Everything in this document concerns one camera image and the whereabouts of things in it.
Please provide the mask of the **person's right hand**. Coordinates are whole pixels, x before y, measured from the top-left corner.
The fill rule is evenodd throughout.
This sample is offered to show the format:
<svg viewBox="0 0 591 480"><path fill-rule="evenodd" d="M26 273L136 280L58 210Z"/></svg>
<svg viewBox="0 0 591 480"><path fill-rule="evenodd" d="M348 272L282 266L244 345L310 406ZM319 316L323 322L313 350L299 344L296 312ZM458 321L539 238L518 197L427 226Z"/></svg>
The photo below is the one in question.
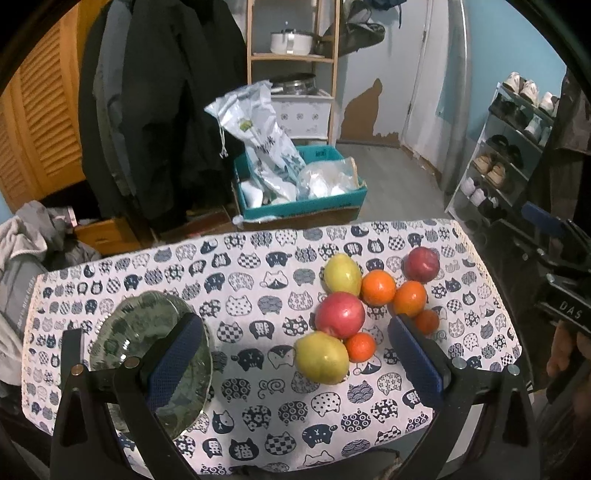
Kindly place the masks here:
<svg viewBox="0 0 591 480"><path fill-rule="evenodd" d="M575 350L581 353L584 358L590 359L590 339L583 333L574 333L566 322L560 321L555 330L551 354L546 367L550 378L556 378L567 370Z"/></svg>

